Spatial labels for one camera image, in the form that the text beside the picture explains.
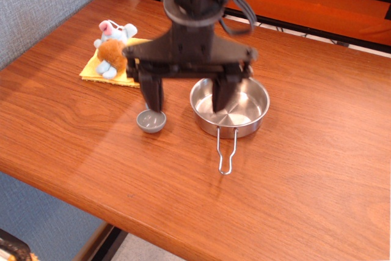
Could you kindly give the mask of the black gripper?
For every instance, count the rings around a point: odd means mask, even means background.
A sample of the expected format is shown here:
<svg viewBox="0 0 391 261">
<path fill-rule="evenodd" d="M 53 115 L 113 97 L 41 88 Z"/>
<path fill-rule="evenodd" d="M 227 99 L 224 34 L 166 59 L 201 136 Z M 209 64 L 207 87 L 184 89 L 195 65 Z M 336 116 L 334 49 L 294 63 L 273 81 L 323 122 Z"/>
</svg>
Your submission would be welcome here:
<svg viewBox="0 0 391 261">
<path fill-rule="evenodd" d="M 128 60 L 127 77 L 138 81 L 140 72 L 152 75 L 140 78 L 141 92 L 152 111 L 163 108 L 161 78 L 215 78 L 212 104 L 216 113 L 227 106 L 242 79 L 252 75 L 250 63 L 258 52 L 217 36 L 213 25 L 191 28 L 173 24 L 155 40 L 131 41 L 123 55 Z"/>
</svg>

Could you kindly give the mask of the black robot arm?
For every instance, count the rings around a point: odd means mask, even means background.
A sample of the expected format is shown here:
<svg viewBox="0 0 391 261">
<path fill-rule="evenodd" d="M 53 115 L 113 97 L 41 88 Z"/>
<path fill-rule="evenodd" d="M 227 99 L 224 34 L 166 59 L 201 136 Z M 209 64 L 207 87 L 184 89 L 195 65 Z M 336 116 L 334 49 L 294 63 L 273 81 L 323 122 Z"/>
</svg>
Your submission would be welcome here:
<svg viewBox="0 0 391 261">
<path fill-rule="evenodd" d="M 123 50 L 128 74 L 153 111 L 163 108 L 164 78 L 211 79 L 213 112 L 224 109 L 235 86 L 252 76 L 257 51 L 218 37 L 214 25 L 220 23 L 230 35 L 250 33 L 257 21 L 254 11 L 245 0 L 163 0 L 163 5 L 170 29 Z"/>
</svg>

